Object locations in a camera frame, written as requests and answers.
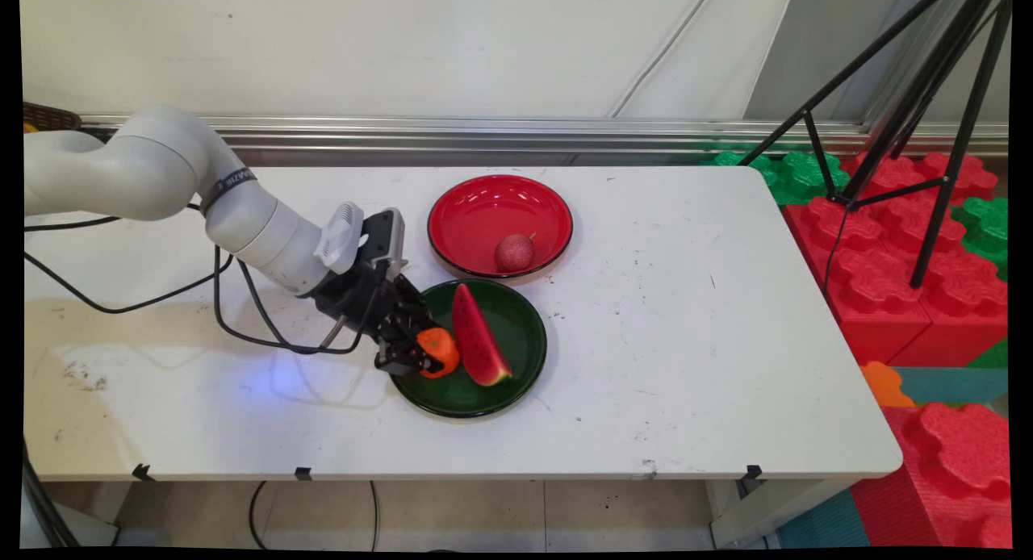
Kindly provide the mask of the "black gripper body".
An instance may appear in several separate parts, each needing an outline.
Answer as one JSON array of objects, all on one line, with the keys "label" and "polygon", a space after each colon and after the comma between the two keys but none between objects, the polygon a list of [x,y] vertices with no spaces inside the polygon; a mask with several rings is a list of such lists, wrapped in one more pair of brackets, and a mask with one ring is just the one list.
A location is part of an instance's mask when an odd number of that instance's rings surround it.
[{"label": "black gripper body", "polygon": [[343,329],[377,343],[416,343],[420,331],[420,292],[403,274],[388,277],[385,261],[356,265],[345,274],[328,274],[311,299],[333,320],[332,343]]}]

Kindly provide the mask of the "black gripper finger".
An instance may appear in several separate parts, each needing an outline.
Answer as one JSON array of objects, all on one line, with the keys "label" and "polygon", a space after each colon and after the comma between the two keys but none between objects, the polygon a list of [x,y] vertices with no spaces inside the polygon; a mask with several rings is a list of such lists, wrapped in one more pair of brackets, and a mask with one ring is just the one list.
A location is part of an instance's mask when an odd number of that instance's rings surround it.
[{"label": "black gripper finger", "polygon": [[374,357],[375,368],[392,376],[410,376],[428,371],[433,365],[434,357],[424,350],[414,336],[383,338]]},{"label": "black gripper finger", "polygon": [[424,299],[403,300],[402,329],[407,338],[416,340],[424,331],[440,326]]}]

